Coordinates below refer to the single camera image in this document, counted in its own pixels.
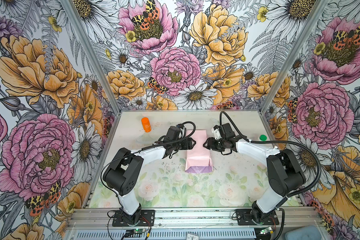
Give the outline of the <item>purple wrapping paper sheet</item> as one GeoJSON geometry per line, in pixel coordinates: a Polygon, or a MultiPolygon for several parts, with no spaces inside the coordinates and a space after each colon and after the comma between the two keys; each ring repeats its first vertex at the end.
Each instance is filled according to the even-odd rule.
{"type": "Polygon", "coordinates": [[[210,150],[203,144],[208,139],[206,130],[196,130],[191,138],[196,142],[191,150],[187,150],[185,172],[189,174],[204,174],[213,171],[213,161],[210,150]]]}

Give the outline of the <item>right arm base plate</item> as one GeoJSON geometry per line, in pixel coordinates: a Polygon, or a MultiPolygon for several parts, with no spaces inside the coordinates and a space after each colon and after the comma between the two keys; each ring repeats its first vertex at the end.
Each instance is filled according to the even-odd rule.
{"type": "Polygon", "coordinates": [[[264,214],[253,209],[236,209],[233,219],[239,226],[277,226],[280,224],[275,211],[264,214]]]}

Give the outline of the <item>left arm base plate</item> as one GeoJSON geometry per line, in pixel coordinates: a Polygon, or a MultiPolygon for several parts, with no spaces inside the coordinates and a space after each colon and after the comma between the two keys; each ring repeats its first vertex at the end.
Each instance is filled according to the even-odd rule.
{"type": "Polygon", "coordinates": [[[115,212],[113,227],[152,227],[155,222],[155,210],[138,210],[133,215],[128,215],[122,210],[115,212]]]}

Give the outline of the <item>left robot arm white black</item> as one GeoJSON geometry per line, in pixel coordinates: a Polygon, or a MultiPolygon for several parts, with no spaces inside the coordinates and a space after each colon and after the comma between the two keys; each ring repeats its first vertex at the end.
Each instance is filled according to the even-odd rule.
{"type": "Polygon", "coordinates": [[[183,138],[142,148],[118,150],[113,160],[102,171],[102,183],[113,191],[121,205],[115,212],[114,227],[137,226],[143,218],[142,206],[137,200],[134,187],[144,165],[172,156],[178,151],[192,150],[196,141],[183,138]]]}

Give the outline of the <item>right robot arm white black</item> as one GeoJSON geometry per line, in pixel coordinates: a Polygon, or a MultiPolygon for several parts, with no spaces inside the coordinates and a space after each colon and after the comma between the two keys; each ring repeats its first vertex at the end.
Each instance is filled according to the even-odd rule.
{"type": "Polygon", "coordinates": [[[254,201],[251,215],[252,221],[263,224],[275,210],[281,207],[290,197],[290,193],[298,190],[306,182],[303,170],[289,149],[279,150],[277,147],[266,147],[268,142],[243,140],[241,137],[230,139],[208,138],[203,147],[223,153],[229,150],[249,156],[267,167],[269,188],[263,196],[254,201]]]}

